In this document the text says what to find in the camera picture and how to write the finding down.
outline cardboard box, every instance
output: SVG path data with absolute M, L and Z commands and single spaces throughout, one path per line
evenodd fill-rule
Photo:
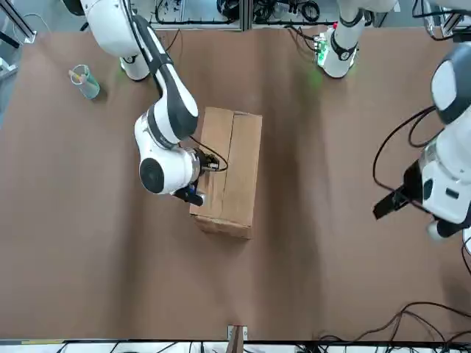
M 226 158 L 229 168 L 198 181 L 205 203 L 191 205 L 190 214 L 203 231 L 252 237 L 261 130 L 260 115 L 206 108 L 201 142 Z

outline glass cup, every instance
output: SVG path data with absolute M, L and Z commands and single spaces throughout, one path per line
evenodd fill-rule
M 93 99 L 100 92 L 100 85 L 90 72 L 87 65 L 77 65 L 72 69 L 71 81 L 78 86 L 80 92 L 87 99 Z

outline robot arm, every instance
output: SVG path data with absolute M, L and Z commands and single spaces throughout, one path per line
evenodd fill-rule
M 184 86 L 173 62 L 147 21 L 131 12 L 128 0 L 80 0 L 99 46 L 120 57 L 121 66 L 134 80 L 148 74 L 160 90 L 158 99 L 135 123 L 141 161 L 139 176 L 152 193 L 170 193 L 201 205 L 196 184 L 204 171 L 219 163 L 198 149 L 183 149 L 181 140 L 192 135 L 198 107 Z
M 387 13 L 397 0 L 337 0 L 340 18 L 337 27 L 329 28 L 316 39 L 316 61 L 333 78 L 345 76 L 353 65 L 358 41 L 364 29 L 363 10 Z M 449 9 L 471 10 L 469 0 L 434 0 Z
M 470 66 L 471 44 L 463 43 L 436 69 L 431 92 L 445 128 L 406 170 L 403 185 L 376 204 L 377 219 L 414 201 L 433 215 L 433 238 L 471 232 Z

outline metal frame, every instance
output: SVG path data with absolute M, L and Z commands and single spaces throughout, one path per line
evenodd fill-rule
M 36 31 L 24 20 L 23 16 L 17 11 L 10 0 L 0 0 L 0 8 L 7 14 L 10 20 L 16 25 L 26 37 L 25 43 L 33 43 L 36 37 Z
M 242 31 L 252 28 L 252 6 L 253 0 L 239 0 L 239 18 Z
M 18 71 L 18 66 L 10 65 L 0 57 L 0 81 L 6 79 Z
M 185 14 L 185 6 L 186 6 L 186 0 L 181 0 L 180 3 L 180 17 L 178 20 L 174 21 L 165 21 L 163 20 L 164 23 L 157 21 L 157 4 L 160 2 L 160 0 L 155 0 L 155 11 L 152 12 L 153 16 L 155 17 L 155 21 L 151 21 L 151 25 L 157 25 L 154 26 L 154 29 L 202 29 L 202 28 L 215 28 L 215 29 L 227 29 L 227 30 L 243 30 L 243 22 L 244 19 L 246 18 L 244 16 L 245 13 L 245 8 L 244 2 L 248 0 L 239 0 L 239 26 L 231 26 L 231 23 L 226 20 L 226 21 L 221 21 L 221 20 L 203 20 L 203 19 L 188 19 L 185 20 L 186 14 Z
M 3 32 L 0 32 L 0 40 L 3 40 L 5 43 L 10 44 L 15 49 L 18 49 L 20 47 L 20 43 L 11 38 L 9 35 L 4 34 Z

